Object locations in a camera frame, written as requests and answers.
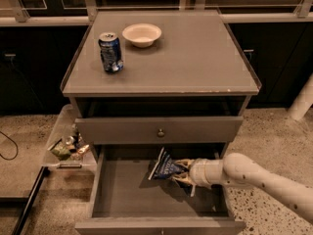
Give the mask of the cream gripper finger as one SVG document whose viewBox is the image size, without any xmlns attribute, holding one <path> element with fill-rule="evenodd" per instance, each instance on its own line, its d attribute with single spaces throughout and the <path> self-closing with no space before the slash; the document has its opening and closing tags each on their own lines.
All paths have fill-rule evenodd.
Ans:
<svg viewBox="0 0 313 235">
<path fill-rule="evenodd" d="M 196 183 L 192 180 L 188 172 L 173 174 L 171 179 L 183 188 L 196 186 Z"/>
<path fill-rule="evenodd" d="M 182 160 L 176 160 L 174 163 L 176 165 L 180 165 L 180 166 L 184 167 L 185 169 L 190 169 L 193 162 L 194 162 L 194 160 L 192 160 L 192 159 L 182 159 Z"/>
</svg>

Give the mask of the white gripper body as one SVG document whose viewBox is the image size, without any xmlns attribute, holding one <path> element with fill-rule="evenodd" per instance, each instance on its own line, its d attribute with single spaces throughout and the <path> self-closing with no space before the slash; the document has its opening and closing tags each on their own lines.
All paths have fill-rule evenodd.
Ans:
<svg viewBox="0 0 313 235">
<path fill-rule="evenodd" d="M 205 188 L 224 185 L 228 180 L 222 160 L 196 159 L 191 163 L 188 175 L 193 185 Z"/>
</svg>

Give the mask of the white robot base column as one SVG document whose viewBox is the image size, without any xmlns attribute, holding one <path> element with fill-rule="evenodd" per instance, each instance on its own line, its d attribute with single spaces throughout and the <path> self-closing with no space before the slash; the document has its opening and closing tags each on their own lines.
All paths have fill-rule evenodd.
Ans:
<svg viewBox="0 0 313 235">
<path fill-rule="evenodd" d="M 313 73 L 288 109 L 288 114 L 295 120 L 301 120 L 313 105 Z"/>
</svg>

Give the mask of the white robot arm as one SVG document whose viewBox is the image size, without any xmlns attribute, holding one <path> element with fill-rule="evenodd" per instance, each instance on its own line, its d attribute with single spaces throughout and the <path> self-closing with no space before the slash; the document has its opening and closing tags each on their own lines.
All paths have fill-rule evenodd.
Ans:
<svg viewBox="0 0 313 235">
<path fill-rule="evenodd" d="M 312 187 L 272 173 L 243 154 L 231 153 L 221 160 L 183 159 L 175 163 L 186 171 L 174 175 L 173 179 L 193 188 L 251 185 L 261 189 L 309 223 L 313 223 Z"/>
</svg>

